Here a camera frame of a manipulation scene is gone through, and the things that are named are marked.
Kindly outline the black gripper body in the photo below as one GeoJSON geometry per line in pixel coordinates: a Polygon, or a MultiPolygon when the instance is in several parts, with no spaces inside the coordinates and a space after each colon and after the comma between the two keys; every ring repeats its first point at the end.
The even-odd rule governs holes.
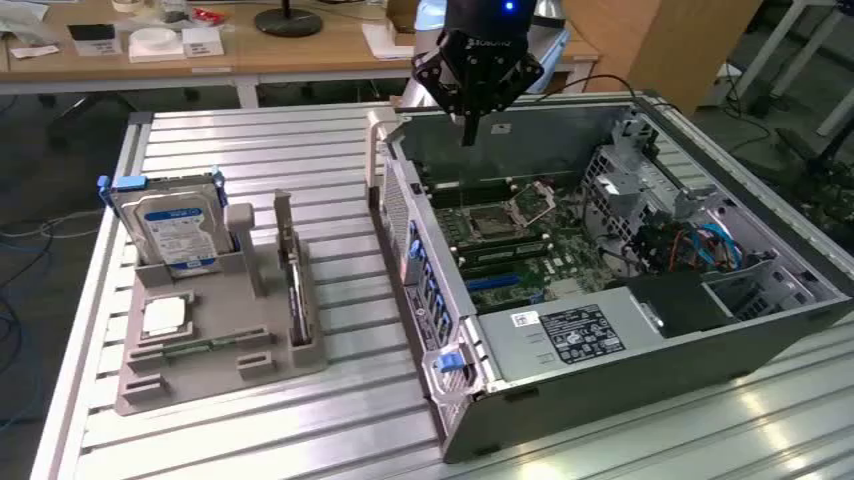
{"type": "Polygon", "coordinates": [[[511,63],[529,51],[529,31],[535,12],[533,1],[450,1],[443,30],[467,36],[465,46],[465,89],[469,91],[473,67],[483,60],[503,57],[511,63]]]}

